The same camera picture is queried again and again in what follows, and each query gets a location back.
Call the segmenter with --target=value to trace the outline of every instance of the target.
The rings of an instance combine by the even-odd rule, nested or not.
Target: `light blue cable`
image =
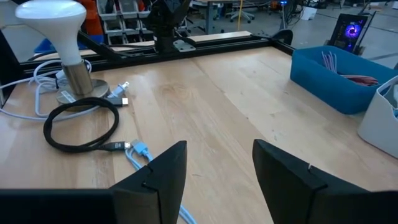
[[[131,164],[134,166],[134,168],[136,170],[141,169],[141,165],[140,163],[138,163],[133,157],[132,154],[134,152],[134,144],[132,144],[133,147],[131,149],[127,149],[125,151],[126,153],[126,157],[130,160]],[[152,160],[154,160],[153,156],[149,153],[149,151],[146,149],[145,153],[143,154],[144,157],[146,157],[146,159],[150,162]],[[180,211],[178,213],[181,218],[183,218],[185,220],[186,223],[188,224],[197,224],[197,222],[195,221],[195,219],[192,217],[192,215],[188,212],[188,210],[186,208],[184,208],[184,206],[180,205]]]

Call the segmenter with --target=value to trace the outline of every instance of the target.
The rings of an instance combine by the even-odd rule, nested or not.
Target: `blue plastic bin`
[[[97,43],[102,44],[104,42],[104,35],[102,34],[98,34],[98,35],[90,35],[90,37]],[[84,46],[81,43],[77,43],[79,46],[80,50],[84,50],[87,49],[86,46]],[[34,50],[34,53],[47,53],[47,52],[54,52],[55,48],[54,46],[51,44],[51,42],[48,39],[44,39],[39,46],[37,46]]]
[[[343,75],[367,75],[378,85],[362,86],[329,71],[323,63],[322,52],[337,56],[337,71]],[[376,89],[398,75],[393,70],[332,46],[295,50],[290,79],[343,114],[366,111]]]

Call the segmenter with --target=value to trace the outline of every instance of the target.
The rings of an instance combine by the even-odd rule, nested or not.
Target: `purple led light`
[[[360,25],[348,25],[345,30],[345,36],[348,38],[357,38],[361,33]]]

